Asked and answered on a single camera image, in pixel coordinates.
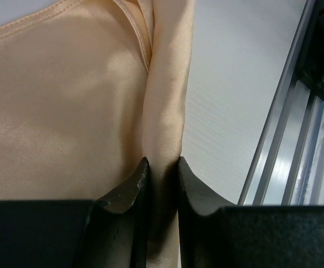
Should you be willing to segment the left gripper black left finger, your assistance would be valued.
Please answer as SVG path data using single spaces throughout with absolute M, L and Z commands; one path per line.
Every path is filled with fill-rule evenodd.
M 0 200 L 0 267 L 145 267 L 149 165 L 97 200 Z

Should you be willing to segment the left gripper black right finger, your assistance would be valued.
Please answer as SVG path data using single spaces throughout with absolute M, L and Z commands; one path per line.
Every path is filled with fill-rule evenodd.
M 242 206 L 178 160 L 182 267 L 324 267 L 324 206 Z

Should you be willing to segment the peach cloth napkin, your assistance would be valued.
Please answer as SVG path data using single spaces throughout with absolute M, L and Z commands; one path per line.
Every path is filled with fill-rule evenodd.
M 0 200 L 96 199 L 146 157 L 147 266 L 177 267 L 194 1 L 58 1 L 0 26 Z

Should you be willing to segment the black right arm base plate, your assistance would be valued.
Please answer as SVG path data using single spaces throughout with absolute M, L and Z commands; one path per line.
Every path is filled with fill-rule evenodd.
M 296 64 L 298 79 L 324 101 L 324 1 L 316 1 Z

